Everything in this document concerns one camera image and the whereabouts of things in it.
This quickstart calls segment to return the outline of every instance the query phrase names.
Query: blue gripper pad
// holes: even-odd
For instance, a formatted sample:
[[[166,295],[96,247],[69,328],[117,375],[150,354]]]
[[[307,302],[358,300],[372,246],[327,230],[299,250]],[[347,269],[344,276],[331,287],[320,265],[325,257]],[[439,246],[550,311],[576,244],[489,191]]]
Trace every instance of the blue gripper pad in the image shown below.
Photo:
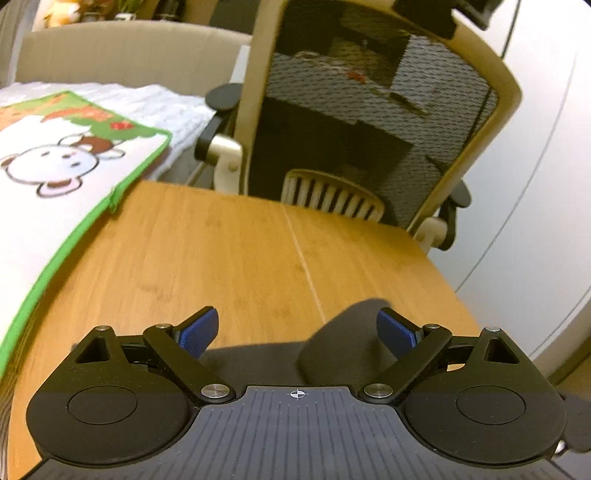
[[[392,309],[381,309],[376,319],[380,341],[400,359],[423,339],[423,331]]]
[[[217,337],[219,317],[213,307],[205,307],[173,329],[173,338],[181,348],[199,358]]]

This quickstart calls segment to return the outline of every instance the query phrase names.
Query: white bedding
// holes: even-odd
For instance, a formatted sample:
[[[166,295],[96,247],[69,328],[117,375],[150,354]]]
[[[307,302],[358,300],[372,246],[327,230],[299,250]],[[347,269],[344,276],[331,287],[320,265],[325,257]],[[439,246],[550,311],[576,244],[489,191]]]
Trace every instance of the white bedding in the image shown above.
[[[168,156],[155,168],[149,168],[145,175],[150,180],[159,179],[185,150],[193,148],[195,140],[214,114],[202,97],[179,95],[160,85],[130,88],[114,83],[13,83],[0,89],[0,106],[62,90],[71,90],[102,108],[147,127],[164,128],[172,133]]]

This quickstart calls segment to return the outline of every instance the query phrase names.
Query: cartoon cloth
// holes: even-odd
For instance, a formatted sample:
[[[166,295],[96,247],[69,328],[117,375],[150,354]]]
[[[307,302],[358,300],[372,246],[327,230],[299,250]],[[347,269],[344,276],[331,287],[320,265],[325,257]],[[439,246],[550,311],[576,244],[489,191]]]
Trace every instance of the cartoon cloth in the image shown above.
[[[0,108],[0,378],[60,264],[170,140],[72,92]]]

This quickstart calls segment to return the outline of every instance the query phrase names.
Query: gray ribbed plate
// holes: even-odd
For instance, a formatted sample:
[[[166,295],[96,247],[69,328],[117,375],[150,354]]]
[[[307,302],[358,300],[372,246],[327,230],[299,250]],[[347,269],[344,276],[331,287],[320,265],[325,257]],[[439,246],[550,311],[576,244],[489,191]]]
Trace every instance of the gray ribbed plate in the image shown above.
[[[345,387],[248,387],[229,404],[201,409],[187,433],[144,461],[85,469],[48,460],[44,480],[520,479],[566,480],[544,460],[510,469],[454,463],[428,450],[397,412]]]

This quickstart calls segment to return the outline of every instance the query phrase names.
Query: table seam line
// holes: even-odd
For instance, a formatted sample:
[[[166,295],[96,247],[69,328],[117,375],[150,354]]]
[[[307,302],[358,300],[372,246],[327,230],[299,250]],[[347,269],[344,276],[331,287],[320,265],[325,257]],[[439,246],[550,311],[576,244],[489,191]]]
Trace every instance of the table seam line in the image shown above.
[[[285,205],[281,204],[281,208],[283,210],[283,214],[285,215],[285,221],[287,222],[287,228],[290,231],[291,239],[294,242],[295,250],[297,251],[298,257],[300,258],[301,266],[304,269],[304,274],[306,275],[308,286],[310,287],[310,291],[312,293],[312,296],[314,297],[314,303],[316,303],[316,308],[318,309],[318,313],[320,313],[322,323],[326,324],[326,315],[324,314],[322,304],[320,303],[320,298],[318,297],[318,292],[316,291],[316,287],[314,286],[314,282],[312,281],[312,274],[310,273],[310,269],[308,268],[308,263],[306,262],[306,258],[304,257],[304,252],[301,249],[300,243],[293,229],[293,225],[291,224],[291,219],[287,214]]]

